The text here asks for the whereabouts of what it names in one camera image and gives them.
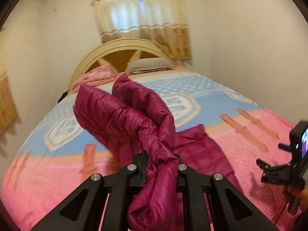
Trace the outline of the person's right hand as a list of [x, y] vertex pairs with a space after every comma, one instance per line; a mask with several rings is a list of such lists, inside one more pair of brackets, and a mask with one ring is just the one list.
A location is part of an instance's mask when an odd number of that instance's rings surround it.
[[295, 196], [300, 200], [300, 207], [305, 211], [308, 207], [308, 187], [304, 190], [297, 190]]

